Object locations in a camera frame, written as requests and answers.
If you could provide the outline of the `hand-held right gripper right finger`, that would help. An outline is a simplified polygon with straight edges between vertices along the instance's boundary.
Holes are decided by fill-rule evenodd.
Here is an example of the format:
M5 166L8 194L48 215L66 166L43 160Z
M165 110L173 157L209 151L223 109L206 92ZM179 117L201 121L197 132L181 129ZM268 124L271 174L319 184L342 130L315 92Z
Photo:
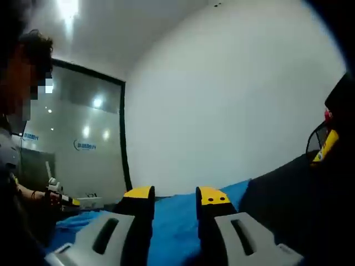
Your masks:
M303 256L275 242L273 233L227 194L213 187L196 188L196 216L202 254L212 265L300 265Z

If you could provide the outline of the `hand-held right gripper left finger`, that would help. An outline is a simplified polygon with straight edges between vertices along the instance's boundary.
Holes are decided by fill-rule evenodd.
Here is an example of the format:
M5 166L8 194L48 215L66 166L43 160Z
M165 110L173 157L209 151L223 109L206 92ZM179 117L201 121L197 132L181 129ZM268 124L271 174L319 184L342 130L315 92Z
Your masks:
M146 265L153 235L155 188L126 192L112 212L104 212L66 243L46 255L49 265Z

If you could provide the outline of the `person's left hand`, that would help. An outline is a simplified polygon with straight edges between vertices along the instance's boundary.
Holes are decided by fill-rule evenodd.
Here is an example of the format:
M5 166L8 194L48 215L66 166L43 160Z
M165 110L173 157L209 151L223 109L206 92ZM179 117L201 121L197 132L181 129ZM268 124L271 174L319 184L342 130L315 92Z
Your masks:
M61 203L62 195L58 192L47 191L44 194L44 200L51 207L60 207L62 205Z

